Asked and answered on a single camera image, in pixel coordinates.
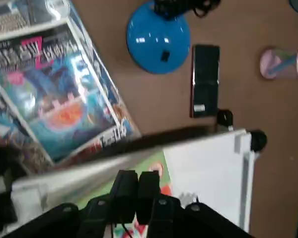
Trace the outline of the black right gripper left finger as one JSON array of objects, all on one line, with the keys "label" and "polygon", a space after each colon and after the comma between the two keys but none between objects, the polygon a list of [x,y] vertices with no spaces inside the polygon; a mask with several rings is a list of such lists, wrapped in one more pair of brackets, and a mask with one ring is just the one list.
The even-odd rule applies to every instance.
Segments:
[{"label": "black right gripper left finger", "polygon": [[117,224],[133,221],[137,192],[137,173],[134,170],[120,170],[110,192],[89,200],[83,208],[78,237],[112,238]]}]

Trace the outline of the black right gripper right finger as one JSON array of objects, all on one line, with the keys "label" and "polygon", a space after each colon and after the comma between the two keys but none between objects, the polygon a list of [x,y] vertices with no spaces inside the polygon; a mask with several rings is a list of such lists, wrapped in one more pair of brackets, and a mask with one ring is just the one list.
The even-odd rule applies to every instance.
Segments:
[{"label": "black right gripper right finger", "polygon": [[147,226],[148,238],[176,235],[179,199],[162,194],[158,171],[141,173],[138,184],[138,223]]}]

